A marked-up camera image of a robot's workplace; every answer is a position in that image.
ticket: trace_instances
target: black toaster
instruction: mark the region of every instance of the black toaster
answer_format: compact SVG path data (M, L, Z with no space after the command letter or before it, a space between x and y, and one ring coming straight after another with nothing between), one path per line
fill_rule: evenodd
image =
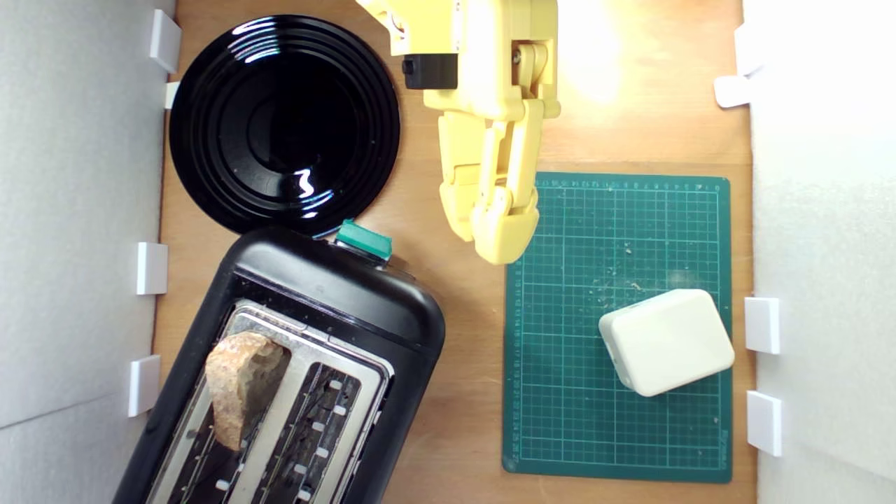
M234 452L213 436L203 365L245 330L290 359ZM114 502L378 502L443 340L433 299L369 250L249 232L221 262Z

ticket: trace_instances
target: robotic arm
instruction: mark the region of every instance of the robotic arm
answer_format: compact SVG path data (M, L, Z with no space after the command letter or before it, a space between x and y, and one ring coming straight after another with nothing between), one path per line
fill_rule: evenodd
M517 260L538 223L535 170L556 99L556 0L357 0L442 110L439 187L452 230L488 262Z

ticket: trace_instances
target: wooden surface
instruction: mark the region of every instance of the wooden surface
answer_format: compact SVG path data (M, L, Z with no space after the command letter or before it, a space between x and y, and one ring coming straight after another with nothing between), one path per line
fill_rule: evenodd
M401 76L386 32L352 0L179 0L180 70L217 35L254 17L306 13L365 39ZM390 235L398 255L441 305L447 339L387 491L387 503L756 502L756 454L745 440L743 303L752 289L751 156L745 109L723 111L714 77L734 72L738 0L561 0L559 93L539 169L727 177L732 191L735 309L734 480L727 485L507 474L501 469L504 269L454 237L438 198L436 113L400 89L395 171L359 222ZM170 246L155 352L163 375L235 235L186 196L166 154L161 241Z

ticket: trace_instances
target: green cutting mat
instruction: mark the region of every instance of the green cutting mat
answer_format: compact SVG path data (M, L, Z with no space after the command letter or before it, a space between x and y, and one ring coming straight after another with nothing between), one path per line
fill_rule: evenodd
M598 331L609 311L697 288L731 334L728 181L541 172L537 186L538 228L507 267L504 468L729 482L731 371L641 397Z

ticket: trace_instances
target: white box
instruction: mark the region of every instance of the white box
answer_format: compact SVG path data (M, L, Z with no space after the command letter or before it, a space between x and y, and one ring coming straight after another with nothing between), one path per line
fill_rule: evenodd
M707 291L676 289L600 318L600 334L626 387L652 397L734 363Z

